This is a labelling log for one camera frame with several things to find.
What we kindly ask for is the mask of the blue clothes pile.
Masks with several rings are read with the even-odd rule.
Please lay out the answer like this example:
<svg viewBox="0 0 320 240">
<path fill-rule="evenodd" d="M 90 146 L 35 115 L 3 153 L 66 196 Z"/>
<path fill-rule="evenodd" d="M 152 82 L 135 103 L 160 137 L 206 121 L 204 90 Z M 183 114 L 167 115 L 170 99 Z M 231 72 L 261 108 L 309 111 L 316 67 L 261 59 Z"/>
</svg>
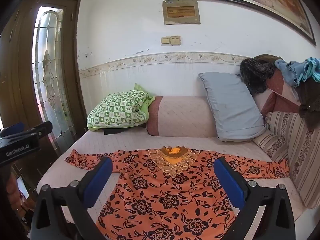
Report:
<svg viewBox="0 0 320 240">
<path fill-rule="evenodd" d="M 284 81 L 292 87 L 298 87 L 301 82 L 306 82 L 308 79 L 320 83 L 319 58 L 310 57 L 302 63 L 296 61 L 287 63 L 278 59 L 274 65 L 280 70 Z"/>
</svg>

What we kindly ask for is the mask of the beige wall switch plate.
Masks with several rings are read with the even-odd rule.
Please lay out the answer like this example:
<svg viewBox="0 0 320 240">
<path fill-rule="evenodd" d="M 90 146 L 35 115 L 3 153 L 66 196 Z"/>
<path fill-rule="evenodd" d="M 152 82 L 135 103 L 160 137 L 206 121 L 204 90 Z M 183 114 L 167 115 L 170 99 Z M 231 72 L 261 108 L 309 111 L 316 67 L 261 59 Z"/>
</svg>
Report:
<svg viewBox="0 0 320 240">
<path fill-rule="evenodd" d="M 180 46 L 181 37 L 180 36 L 165 36 L 161 37 L 162 46 Z"/>
</svg>

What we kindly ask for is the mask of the black cloth under pillow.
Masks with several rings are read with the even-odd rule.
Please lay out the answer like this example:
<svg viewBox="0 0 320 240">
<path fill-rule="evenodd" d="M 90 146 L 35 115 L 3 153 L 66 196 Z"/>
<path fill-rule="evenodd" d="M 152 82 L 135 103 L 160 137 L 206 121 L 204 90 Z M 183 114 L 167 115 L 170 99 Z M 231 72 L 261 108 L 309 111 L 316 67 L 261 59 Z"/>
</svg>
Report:
<svg viewBox="0 0 320 240">
<path fill-rule="evenodd" d="M 126 132 L 131 129 L 133 129 L 133 128 L 132 127 L 129 127 L 129 128 L 103 128 L 102 130 L 104 132 L 104 135 L 112 135 L 112 134 L 118 134 L 121 132 Z"/>
</svg>

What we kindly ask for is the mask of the pink maroon bolster pillow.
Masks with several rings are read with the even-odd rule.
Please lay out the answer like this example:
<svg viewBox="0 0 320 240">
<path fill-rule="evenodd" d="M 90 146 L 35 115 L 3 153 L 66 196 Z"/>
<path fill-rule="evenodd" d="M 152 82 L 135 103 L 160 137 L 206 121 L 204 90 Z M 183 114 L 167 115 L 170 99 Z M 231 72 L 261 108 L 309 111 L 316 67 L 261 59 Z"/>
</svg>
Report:
<svg viewBox="0 0 320 240">
<path fill-rule="evenodd" d="M 204 97 L 155 97 L 146 129 L 149 135 L 159 137 L 217 137 L 213 113 Z"/>
</svg>

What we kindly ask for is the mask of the small framed calligraphy plaque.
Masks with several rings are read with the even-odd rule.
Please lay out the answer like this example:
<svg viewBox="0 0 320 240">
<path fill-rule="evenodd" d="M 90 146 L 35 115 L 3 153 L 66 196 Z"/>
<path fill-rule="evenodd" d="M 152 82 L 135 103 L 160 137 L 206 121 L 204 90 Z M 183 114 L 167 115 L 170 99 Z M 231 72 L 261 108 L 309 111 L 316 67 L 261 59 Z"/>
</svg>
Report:
<svg viewBox="0 0 320 240">
<path fill-rule="evenodd" d="M 197 0 L 162 1 L 164 25 L 200 24 Z"/>
</svg>

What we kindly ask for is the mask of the wooden door with stained glass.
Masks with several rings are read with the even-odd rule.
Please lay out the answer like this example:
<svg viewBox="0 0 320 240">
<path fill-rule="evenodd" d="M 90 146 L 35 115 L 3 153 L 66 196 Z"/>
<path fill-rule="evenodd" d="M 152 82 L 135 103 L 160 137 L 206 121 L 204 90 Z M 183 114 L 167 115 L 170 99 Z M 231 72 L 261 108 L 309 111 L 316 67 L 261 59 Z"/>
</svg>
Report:
<svg viewBox="0 0 320 240">
<path fill-rule="evenodd" d="M 39 152 L 12 165 L 32 199 L 47 170 L 87 131 L 76 61 L 79 9 L 80 0 L 19 0 L 2 25 L 3 126 L 53 126 Z"/>
</svg>

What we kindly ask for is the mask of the green white patterned pillow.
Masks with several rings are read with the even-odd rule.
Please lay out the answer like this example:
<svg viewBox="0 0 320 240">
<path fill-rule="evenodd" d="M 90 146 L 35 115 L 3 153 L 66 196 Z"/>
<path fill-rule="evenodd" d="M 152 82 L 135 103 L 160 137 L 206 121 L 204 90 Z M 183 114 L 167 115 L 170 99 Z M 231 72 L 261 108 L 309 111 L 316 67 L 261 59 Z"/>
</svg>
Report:
<svg viewBox="0 0 320 240">
<path fill-rule="evenodd" d="M 108 94 L 87 117 L 90 131 L 132 128 L 146 123 L 155 97 L 136 84 L 132 90 Z"/>
</svg>

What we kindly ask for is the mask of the dark brown garment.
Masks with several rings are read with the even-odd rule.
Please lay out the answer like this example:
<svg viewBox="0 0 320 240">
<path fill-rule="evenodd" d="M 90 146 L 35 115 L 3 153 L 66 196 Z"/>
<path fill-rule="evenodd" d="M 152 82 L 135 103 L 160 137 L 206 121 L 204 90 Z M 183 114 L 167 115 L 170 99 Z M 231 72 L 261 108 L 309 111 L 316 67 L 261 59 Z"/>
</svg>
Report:
<svg viewBox="0 0 320 240">
<path fill-rule="evenodd" d="M 301 82 L 296 88 L 300 100 L 299 115 L 305 120 L 309 131 L 319 127 L 320 83 L 313 78 Z"/>
</svg>

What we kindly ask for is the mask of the striped floral cushion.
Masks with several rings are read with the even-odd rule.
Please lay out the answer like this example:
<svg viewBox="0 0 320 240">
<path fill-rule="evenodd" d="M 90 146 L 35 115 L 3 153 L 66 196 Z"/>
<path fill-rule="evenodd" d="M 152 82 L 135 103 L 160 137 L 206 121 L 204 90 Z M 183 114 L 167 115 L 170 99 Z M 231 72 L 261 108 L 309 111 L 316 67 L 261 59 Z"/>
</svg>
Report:
<svg viewBox="0 0 320 240">
<path fill-rule="evenodd" d="M 270 112 L 268 129 L 254 142 L 273 160 L 288 159 L 290 179 L 305 207 L 319 206 L 319 128 L 308 130 L 298 113 Z"/>
</svg>

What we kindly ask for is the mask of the orange black floral blouse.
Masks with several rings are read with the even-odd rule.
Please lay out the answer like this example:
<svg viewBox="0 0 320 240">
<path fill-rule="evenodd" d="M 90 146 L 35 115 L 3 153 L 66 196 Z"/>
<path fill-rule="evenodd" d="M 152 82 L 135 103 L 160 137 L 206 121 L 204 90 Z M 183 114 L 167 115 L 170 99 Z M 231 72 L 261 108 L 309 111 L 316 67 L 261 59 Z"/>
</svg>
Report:
<svg viewBox="0 0 320 240">
<path fill-rule="evenodd" d="M 234 212 L 214 172 L 221 157 L 185 147 L 108 154 L 119 177 L 98 230 L 109 239 L 246 239 L 255 217 Z"/>
</svg>

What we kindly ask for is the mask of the light blue pillow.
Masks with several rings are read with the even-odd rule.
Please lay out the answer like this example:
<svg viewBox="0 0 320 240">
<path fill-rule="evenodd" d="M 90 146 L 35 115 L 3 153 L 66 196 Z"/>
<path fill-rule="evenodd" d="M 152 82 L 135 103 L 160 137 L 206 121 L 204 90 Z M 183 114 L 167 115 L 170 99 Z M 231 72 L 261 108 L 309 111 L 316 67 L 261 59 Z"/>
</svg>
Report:
<svg viewBox="0 0 320 240">
<path fill-rule="evenodd" d="M 262 135 L 267 126 L 247 86 L 236 74 L 199 74 L 206 91 L 221 141 L 250 141 Z"/>
</svg>

